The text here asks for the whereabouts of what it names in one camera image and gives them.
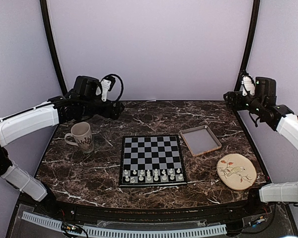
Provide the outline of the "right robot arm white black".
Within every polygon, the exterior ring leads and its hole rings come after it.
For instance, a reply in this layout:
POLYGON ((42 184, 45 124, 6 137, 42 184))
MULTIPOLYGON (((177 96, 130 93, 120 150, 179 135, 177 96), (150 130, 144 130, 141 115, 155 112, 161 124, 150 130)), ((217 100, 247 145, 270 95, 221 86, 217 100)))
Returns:
MULTIPOLYGON (((252 78, 244 73, 240 77, 241 89, 229 91, 223 98, 227 108, 234 111, 247 110, 257 115, 253 122, 264 122, 278 132, 298 150, 298 115, 286 105, 277 105, 276 81, 267 77, 252 78)), ((243 210, 248 215, 259 211, 263 203, 283 202, 298 206, 298 181, 270 183, 252 188, 243 210)))

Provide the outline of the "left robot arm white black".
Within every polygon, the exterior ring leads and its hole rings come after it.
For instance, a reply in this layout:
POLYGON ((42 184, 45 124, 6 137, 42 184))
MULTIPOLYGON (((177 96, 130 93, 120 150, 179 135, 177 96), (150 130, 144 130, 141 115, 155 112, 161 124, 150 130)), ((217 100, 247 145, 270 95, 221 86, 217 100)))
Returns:
POLYGON ((116 80, 120 79, 116 74, 109 74, 101 80, 78 76, 73 89, 66 95, 56 96, 35 107, 0 118, 0 178, 41 202, 41 209, 49 216, 56 216, 60 212, 60 205, 50 198, 52 192, 10 160, 5 147, 35 131, 71 120, 81 122, 95 115, 118 119, 124 110, 121 96, 114 101, 107 96, 116 80))

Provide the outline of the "black grey chess board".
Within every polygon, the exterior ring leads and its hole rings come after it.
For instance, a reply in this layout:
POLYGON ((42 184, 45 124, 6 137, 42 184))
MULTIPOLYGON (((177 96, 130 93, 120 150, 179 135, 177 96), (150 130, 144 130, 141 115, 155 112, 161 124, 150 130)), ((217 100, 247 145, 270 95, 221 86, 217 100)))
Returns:
POLYGON ((179 136, 171 135, 141 135, 141 136, 124 136, 122 139, 121 162, 120 162, 120 187, 149 187, 149 186, 176 186, 186 185, 187 176, 183 163, 183 156, 180 148, 179 136), (170 174, 169 170, 173 168, 174 173, 170 174), (177 169, 181 169, 183 179, 179 180, 177 169), (153 177, 155 169, 158 169, 158 181, 154 181, 153 177), (146 181, 147 170, 150 170, 151 181, 146 181), (162 170, 166 171, 168 181, 163 181, 162 170), (138 181, 138 177, 142 175, 144 180, 138 181), (175 180, 170 180, 170 175, 175 175, 175 180), (130 179, 135 178, 135 183, 125 181, 125 176, 130 179))

